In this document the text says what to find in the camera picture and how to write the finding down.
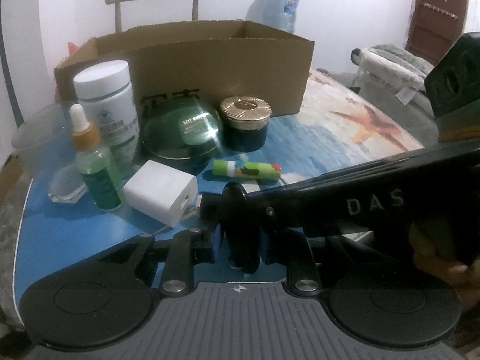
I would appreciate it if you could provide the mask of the person right hand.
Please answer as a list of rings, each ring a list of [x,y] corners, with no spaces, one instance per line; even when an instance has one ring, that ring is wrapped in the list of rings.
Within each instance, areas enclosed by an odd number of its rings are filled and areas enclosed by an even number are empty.
[[[470,266],[442,260],[435,254],[434,244],[414,227],[409,241],[416,267],[450,284],[460,298],[462,311],[469,311],[479,303],[479,259]]]

